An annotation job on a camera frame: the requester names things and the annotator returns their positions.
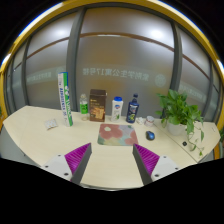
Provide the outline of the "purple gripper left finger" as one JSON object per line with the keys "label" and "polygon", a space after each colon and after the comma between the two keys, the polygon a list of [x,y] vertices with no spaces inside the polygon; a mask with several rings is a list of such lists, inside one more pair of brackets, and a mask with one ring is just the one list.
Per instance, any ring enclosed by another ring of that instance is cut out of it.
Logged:
{"label": "purple gripper left finger", "polygon": [[59,154],[53,157],[42,166],[42,169],[79,185],[91,154],[91,144],[87,143],[66,155]]}

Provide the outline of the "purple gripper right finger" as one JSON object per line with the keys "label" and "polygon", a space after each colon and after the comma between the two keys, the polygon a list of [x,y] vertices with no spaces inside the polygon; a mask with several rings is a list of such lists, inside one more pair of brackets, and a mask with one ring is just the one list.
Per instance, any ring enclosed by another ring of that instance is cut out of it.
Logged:
{"label": "purple gripper right finger", "polygon": [[179,170],[179,167],[167,155],[159,156],[138,144],[133,145],[132,153],[144,185]]}

